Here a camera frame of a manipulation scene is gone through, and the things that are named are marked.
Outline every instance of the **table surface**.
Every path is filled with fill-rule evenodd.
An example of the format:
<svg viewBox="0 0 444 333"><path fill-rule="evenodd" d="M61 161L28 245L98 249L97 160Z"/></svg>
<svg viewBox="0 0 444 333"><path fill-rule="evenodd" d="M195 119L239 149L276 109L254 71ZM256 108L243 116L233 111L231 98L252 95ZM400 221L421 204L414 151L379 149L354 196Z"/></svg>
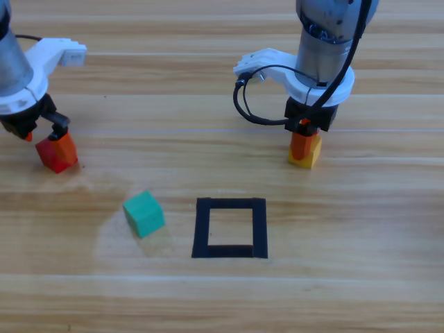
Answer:
<svg viewBox="0 0 444 333"><path fill-rule="evenodd" d="M290 133L232 106L243 54L297 52L294 1L12 7L14 32L89 55L51 78L77 166L55 175L0 133L0 332L444 331L441 0L381 1L312 171L287 162ZM249 93L282 118L279 85ZM144 190L166 227L139 240L122 203ZM266 198L269 259L192 259L198 197ZM250 244L251 212L212 212L210 232Z"/></svg>

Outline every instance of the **square outline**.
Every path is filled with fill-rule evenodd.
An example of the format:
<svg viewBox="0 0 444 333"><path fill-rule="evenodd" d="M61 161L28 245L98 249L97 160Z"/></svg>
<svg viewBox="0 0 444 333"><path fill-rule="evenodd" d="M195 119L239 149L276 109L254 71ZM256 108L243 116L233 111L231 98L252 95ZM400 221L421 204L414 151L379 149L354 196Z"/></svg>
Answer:
<svg viewBox="0 0 444 333"><path fill-rule="evenodd" d="M208 245L210 236L210 211L252 210L252 245ZM263 258L268 259L266 229L266 201L251 199L198 198L196 205L196 229L192 258Z"/></svg>

